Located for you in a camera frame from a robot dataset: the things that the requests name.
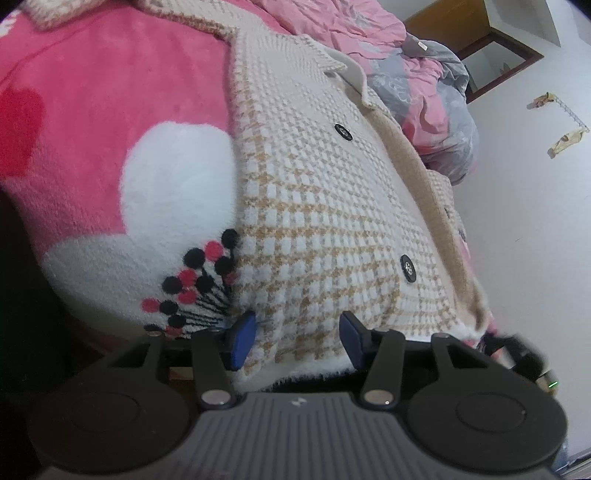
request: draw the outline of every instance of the pink blanket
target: pink blanket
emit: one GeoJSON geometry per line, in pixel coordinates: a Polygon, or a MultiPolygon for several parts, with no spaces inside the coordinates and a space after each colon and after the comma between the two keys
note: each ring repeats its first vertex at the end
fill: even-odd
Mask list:
{"type": "Polygon", "coordinates": [[[228,45],[111,2],[43,33],[13,14],[0,52],[0,184],[70,311],[119,337],[224,318],[237,195],[228,45]],[[189,262],[189,248],[203,258],[189,262]]]}
{"type": "MultiPolygon", "coordinates": [[[[293,34],[308,34],[351,56],[372,73],[371,60],[385,59],[402,45],[404,24],[376,0],[253,0],[293,34]]],[[[436,151],[449,134],[447,113],[437,94],[441,64],[402,56],[408,82],[408,114],[402,131],[420,155],[436,151]]]]}

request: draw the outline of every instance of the metal screw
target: metal screw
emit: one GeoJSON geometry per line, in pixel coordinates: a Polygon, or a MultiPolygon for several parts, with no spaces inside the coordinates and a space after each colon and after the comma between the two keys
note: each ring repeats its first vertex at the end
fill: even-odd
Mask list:
{"type": "Polygon", "coordinates": [[[372,405],[390,405],[394,395],[387,390],[370,390],[363,395],[363,399],[372,405]]]}
{"type": "Polygon", "coordinates": [[[201,400],[209,405],[225,405],[232,396],[225,390],[207,390],[201,395],[201,400]]]}

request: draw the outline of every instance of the black dot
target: black dot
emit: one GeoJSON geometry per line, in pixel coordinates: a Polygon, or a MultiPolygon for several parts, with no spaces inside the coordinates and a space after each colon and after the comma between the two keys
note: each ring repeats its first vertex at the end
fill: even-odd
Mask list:
{"type": "Polygon", "coordinates": [[[195,281],[195,287],[197,287],[200,294],[209,293],[213,288],[213,278],[209,275],[201,275],[195,281]]]}
{"type": "Polygon", "coordinates": [[[146,332],[162,332],[162,328],[160,328],[158,325],[154,325],[153,323],[150,325],[144,325],[144,330],[146,332]]]}
{"type": "Polygon", "coordinates": [[[182,328],[186,325],[187,319],[183,315],[171,315],[168,317],[168,324],[172,328],[182,328]]]}
{"type": "Polygon", "coordinates": [[[220,257],[216,260],[214,268],[216,269],[216,273],[223,277],[234,270],[234,262],[228,257],[220,257]]]}
{"type": "Polygon", "coordinates": [[[172,300],[164,300],[160,304],[160,312],[165,315],[174,315],[178,311],[178,305],[172,300]]]}
{"type": "Polygon", "coordinates": [[[183,290],[183,284],[177,277],[166,277],[162,282],[162,290],[169,295],[176,295],[183,290]]]}
{"type": "Polygon", "coordinates": [[[185,253],[183,262],[189,268],[201,268],[205,263],[205,253],[200,248],[192,248],[185,253]]]}
{"type": "Polygon", "coordinates": [[[238,232],[235,231],[233,228],[229,228],[225,230],[222,234],[222,245],[224,248],[231,250],[232,248],[236,248],[238,244],[238,232]]]}

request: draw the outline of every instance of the white heart pattern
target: white heart pattern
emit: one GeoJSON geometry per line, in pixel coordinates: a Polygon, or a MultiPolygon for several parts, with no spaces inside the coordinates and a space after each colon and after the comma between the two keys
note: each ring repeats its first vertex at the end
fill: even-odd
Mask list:
{"type": "MultiPolygon", "coordinates": [[[[101,332],[131,338],[146,325],[171,325],[174,312],[164,306],[158,310],[158,302],[168,300],[168,310],[173,303],[182,305],[173,296],[176,286],[164,288],[167,277],[185,269],[184,278],[175,278],[183,279],[188,297],[199,295],[186,288],[193,287],[187,281],[194,282],[199,274],[221,278],[208,262],[191,279],[183,258],[200,248],[208,260],[222,255],[228,260],[219,239],[236,225],[233,141],[211,125],[158,124],[129,152],[119,191],[126,234],[62,241],[45,254],[42,268],[74,317],[101,332]]],[[[213,310],[220,309],[227,293],[225,281],[217,281],[207,295],[213,310]]],[[[189,310],[185,333],[199,327],[191,322],[194,313],[189,310]]]]}
{"type": "Polygon", "coordinates": [[[19,9],[15,9],[0,22],[0,37],[5,37],[8,35],[14,24],[17,22],[17,16],[20,12],[21,11],[19,9]]]}

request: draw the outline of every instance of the wooden cabinet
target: wooden cabinet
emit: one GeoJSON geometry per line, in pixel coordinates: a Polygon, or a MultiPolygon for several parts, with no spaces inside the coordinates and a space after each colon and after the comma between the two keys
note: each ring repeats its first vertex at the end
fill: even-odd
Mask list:
{"type": "Polygon", "coordinates": [[[438,41],[456,53],[491,30],[484,0],[438,0],[404,24],[416,37],[438,41]]]}

